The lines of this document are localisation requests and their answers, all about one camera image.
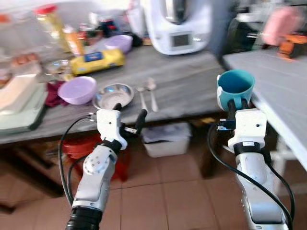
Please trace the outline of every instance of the yellow package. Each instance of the yellow package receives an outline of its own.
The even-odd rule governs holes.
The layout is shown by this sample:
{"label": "yellow package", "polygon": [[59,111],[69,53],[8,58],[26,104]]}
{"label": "yellow package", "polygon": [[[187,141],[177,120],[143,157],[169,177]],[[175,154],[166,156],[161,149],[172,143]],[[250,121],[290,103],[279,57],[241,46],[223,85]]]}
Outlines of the yellow package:
{"label": "yellow package", "polygon": [[124,64],[125,56],[121,50],[111,49],[75,57],[71,60],[71,70],[74,75],[80,75]]}

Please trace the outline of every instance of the white bin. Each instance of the white bin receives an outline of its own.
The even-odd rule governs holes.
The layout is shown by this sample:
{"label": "white bin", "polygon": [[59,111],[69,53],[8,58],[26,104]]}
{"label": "white bin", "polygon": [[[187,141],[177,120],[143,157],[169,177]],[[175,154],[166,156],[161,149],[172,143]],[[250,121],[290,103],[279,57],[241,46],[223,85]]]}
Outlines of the white bin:
{"label": "white bin", "polygon": [[142,139],[151,157],[179,155],[187,152],[190,140],[188,123],[177,123],[143,130]]}

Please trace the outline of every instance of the purple bowl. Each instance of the purple bowl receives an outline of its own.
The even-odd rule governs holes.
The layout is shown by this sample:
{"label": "purple bowl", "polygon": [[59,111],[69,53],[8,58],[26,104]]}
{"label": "purple bowl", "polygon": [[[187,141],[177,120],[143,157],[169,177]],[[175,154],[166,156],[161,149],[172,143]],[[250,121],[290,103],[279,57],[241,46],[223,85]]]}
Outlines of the purple bowl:
{"label": "purple bowl", "polygon": [[124,54],[131,50],[133,38],[128,35],[116,35],[108,38],[104,45],[107,49],[120,49]]}
{"label": "purple bowl", "polygon": [[70,104],[85,104],[94,97],[96,89],[94,78],[76,77],[61,85],[58,96]]}

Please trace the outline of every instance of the mug handle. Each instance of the mug handle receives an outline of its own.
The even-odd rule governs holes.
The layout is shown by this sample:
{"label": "mug handle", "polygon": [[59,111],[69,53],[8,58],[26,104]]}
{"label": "mug handle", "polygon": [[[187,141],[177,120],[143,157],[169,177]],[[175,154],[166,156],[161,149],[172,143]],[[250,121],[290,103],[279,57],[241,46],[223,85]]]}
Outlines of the mug handle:
{"label": "mug handle", "polygon": [[236,109],[242,109],[242,98],[241,97],[234,97],[234,102]]}

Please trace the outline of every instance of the red lid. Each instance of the red lid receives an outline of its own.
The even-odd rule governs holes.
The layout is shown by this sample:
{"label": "red lid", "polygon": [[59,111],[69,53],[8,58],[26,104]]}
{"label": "red lid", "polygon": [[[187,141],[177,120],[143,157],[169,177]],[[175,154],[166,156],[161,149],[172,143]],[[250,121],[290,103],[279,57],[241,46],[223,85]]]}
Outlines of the red lid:
{"label": "red lid", "polygon": [[36,14],[48,14],[55,11],[58,7],[55,4],[48,4],[34,9]]}

